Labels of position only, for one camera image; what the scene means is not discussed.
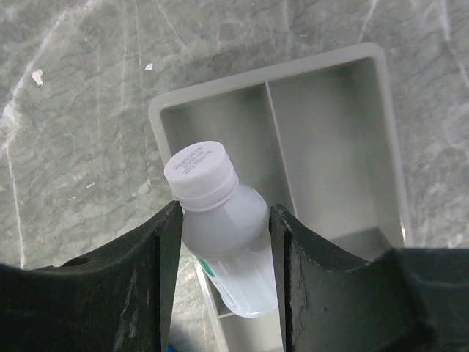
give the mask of gray marble floor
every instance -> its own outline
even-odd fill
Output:
[[[466,0],[3,0],[0,260],[60,265],[170,199],[156,95],[371,41],[388,59],[418,246],[469,244]],[[187,251],[171,338],[216,351]]]

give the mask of tray divider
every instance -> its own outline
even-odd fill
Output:
[[[280,153],[281,162],[283,164],[282,169],[284,170],[284,174],[283,174],[284,183],[287,186],[287,192],[288,192],[289,201],[290,201],[290,204],[284,204],[284,205],[296,216],[297,215],[296,205],[295,205],[295,201],[292,197],[292,187],[291,187],[291,183],[290,183],[290,180],[289,180],[288,170],[286,168],[287,163],[285,162],[285,154],[284,154],[284,148],[283,148],[283,144],[282,144],[283,142],[280,138],[280,133],[278,132],[277,114],[276,114],[276,110],[275,110],[275,108],[273,106],[273,102],[272,102],[272,94],[270,92],[269,81],[265,82],[265,90],[266,90],[266,93],[267,93],[268,108],[270,109],[270,115],[273,119],[273,125],[274,125],[275,131],[276,131],[276,136],[277,136],[277,141],[278,141],[278,152]]]

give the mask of white bottle cap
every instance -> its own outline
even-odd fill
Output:
[[[200,142],[169,159],[164,175],[181,206],[189,211],[213,209],[226,201],[239,180],[221,143]]]

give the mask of white debris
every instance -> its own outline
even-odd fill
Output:
[[[32,74],[31,74],[31,77],[32,79],[34,79],[34,81],[36,82],[36,84],[38,86],[42,86],[44,84],[44,81],[43,81],[43,71],[41,69],[39,70],[35,70]]]

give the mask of white vein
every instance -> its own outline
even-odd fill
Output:
[[[71,10],[65,10],[62,12],[59,17],[56,19],[54,25],[49,29],[44,35],[43,41],[40,43],[39,48],[36,50],[32,59],[26,65],[26,69],[21,75],[20,79],[15,85],[15,88],[12,91],[12,97],[10,101],[5,105],[0,117],[0,131],[5,134],[5,140],[2,141],[0,150],[3,150],[7,154],[8,159],[8,170],[10,173],[10,182],[12,183],[13,197],[15,200],[15,212],[16,212],[16,224],[18,227],[18,236],[19,236],[19,252],[20,252],[20,266],[24,268],[26,258],[24,254],[24,241],[23,241],[23,231],[21,229],[21,217],[18,201],[18,188],[16,185],[16,177],[13,172],[12,160],[10,157],[10,143],[15,139],[16,134],[18,133],[21,127],[21,113],[18,110],[17,97],[18,93],[23,89],[26,77],[29,76],[29,73],[32,71],[33,67],[36,65],[37,60],[41,57],[45,49],[47,48],[49,42],[53,38],[56,30],[64,23],[64,20],[69,14],[75,15],[83,12],[84,10],[90,10],[96,5],[100,4],[104,0],[88,0],[85,5],[77,6]]]
[[[363,22],[363,25],[361,27],[360,36],[358,37],[357,43],[361,43],[363,36],[365,35],[366,30],[368,29],[368,23],[372,19],[374,9],[376,8],[376,5],[378,5],[378,2],[380,2],[380,0],[370,0],[370,2],[371,4],[369,6],[368,15],[366,16],[365,21]]]
[[[462,82],[464,83],[466,88],[469,89],[468,72],[464,63],[459,59],[456,49],[451,43],[451,20],[448,16],[446,0],[440,0],[439,5],[440,15],[438,16],[438,19],[440,20],[441,29],[443,31],[443,37],[445,38],[445,41],[448,44],[451,55],[453,55],[454,59],[456,60],[456,65],[459,68],[459,72],[461,73]]]
[[[3,112],[0,117],[0,128],[4,128],[6,130],[7,138],[1,146],[2,150],[5,150],[8,147],[10,142],[16,137],[16,133],[21,127],[21,114],[16,103],[18,93],[23,89],[26,77],[29,76],[29,73],[36,65],[37,60],[41,57],[44,50],[47,48],[56,30],[64,23],[64,20],[67,19],[67,16],[76,15],[82,13],[83,11],[88,11],[104,1],[105,0],[88,0],[83,6],[76,6],[71,10],[65,10],[56,19],[52,28],[43,35],[43,41],[40,43],[39,48],[36,50],[33,58],[26,65],[26,69],[24,70],[23,75],[20,77],[12,91],[12,98],[3,108]]]
[[[23,241],[23,231],[21,230],[21,217],[20,217],[20,208],[18,203],[18,190],[16,188],[16,177],[13,172],[12,159],[10,158],[10,146],[7,145],[6,148],[7,159],[8,159],[8,171],[10,173],[10,181],[13,188],[13,198],[15,199],[15,211],[16,211],[16,226],[18,227],[18,236],[19,236],[19,251],[20,251],[20,267],[23,269],[26,262],[24,255],[24,241]]]
[[[158,9],[161,11],[161,13],[163,14],[163,17],[164,19],[166,20],[169,28],[173,31],[174,35],[176,36],[177,38],[177,42],[181,45],[182,48],[184,48],[184,50],[187,50],[187,46],[185,46],[184,42],[182,41],[181,37],[178,35],[178,33],[174,30],[174,27],[171,23],[171,21],[169,20],[168,18],[168,15],[166,14],[166,11],[164,10],[164,8],[161,6],[160,2],[158,0],[155,0],[157,6],[158,6]]]
[[[134,1],[135,4],[135,21],[137,27],[137,49],[139,50],[139,78],[140,78],[140,109],[142,113],[142,121],[147,119],[145,115],[145,105],[144,105],[144,85],[143,85],[143,77],[141,72],[141,48],[140,48],[140,22],[139,22],[139,7],[137,6],[137,1]],[[145,141],[145,156],[147,157],[147,183],[148,186],[151,187],[150,176],[149,176],[149,155],[148,155],[148,141],[147,141],[147,134],[145,133],[145,124],[143,126],[144,130],[144,141]],[[148,208],[150,209],[150,197],[147,198],[148,200]]]

